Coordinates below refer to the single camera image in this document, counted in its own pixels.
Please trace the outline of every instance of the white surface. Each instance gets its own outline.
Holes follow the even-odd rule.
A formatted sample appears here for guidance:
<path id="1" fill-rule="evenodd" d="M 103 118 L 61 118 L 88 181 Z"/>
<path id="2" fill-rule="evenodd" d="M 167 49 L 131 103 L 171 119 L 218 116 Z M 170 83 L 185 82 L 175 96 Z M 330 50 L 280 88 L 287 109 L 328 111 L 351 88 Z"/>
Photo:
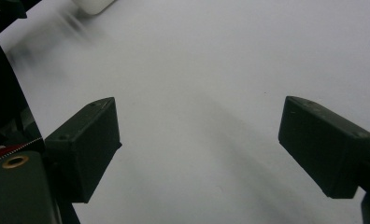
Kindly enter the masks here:
<path id="1" fill-rule="evenodd" d="M 285 96 L 370 131 L 370 1 L 44 0 L 0 35 L 44 136 L 114 96 L 123 147 L 82 223 L 362 223 L 278 143 Z"/>

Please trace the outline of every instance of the screw hole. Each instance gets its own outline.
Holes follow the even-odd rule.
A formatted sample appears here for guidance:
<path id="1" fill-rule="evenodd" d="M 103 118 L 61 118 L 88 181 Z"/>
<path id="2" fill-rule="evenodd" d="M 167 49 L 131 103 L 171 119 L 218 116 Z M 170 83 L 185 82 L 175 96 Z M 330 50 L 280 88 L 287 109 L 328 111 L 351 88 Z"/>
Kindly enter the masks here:
<path id="1" fill-rule="evenodd" d="M 5 163 L 2 164 L 2 167 L 5 168 L 5 169 L 16 168 L 16 167 L 19 167 L 19 166 L 25 164 L 26 162 L 28 162 L 28 160 L 29 160 L 29 158 L 27 156 L 12 157 L 12 158 L 8 159 L 7 161 L 5 161 Z"/>

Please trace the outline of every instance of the brass eyelet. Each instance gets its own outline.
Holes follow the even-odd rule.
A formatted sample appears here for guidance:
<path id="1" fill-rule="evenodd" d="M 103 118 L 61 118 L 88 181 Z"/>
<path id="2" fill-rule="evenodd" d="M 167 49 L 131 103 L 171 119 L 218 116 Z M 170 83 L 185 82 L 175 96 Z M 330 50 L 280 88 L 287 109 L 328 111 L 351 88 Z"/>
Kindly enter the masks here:
<path id="1" fill-rule="evenodd" d="M 10 159 L 7 159 L 7 161 L 5 161 L 4 164 L 2 164 L 2 167 L 4 169 L 13 169 L 13 168 L 22 166 L 29 160 L 30 159 L 27 156 L 23 156 L 23 155 L 15 156 Z"/>

